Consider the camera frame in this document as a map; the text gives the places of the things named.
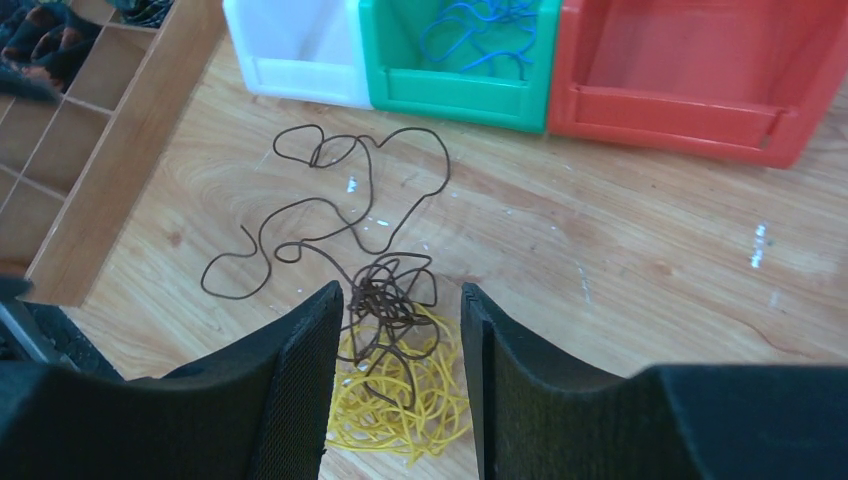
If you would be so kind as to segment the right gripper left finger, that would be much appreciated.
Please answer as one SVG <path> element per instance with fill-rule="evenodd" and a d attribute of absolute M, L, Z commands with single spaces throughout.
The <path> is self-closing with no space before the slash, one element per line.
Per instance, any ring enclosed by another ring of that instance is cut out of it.
<path fill-rule="evenodd" d="M 314 479 L 344 313 L 332 281 L 161 378 L 1 366 L 5 479 Z"/>

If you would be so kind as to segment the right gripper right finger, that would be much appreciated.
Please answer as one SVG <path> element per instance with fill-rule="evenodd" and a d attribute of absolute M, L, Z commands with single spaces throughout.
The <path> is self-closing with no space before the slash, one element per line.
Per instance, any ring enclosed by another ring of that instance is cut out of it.
<path fill-rule="evenodd" d="M 658 364 L 620 377 L 462 288 L 483 479 L 843 479 L 847 371 Z"/>

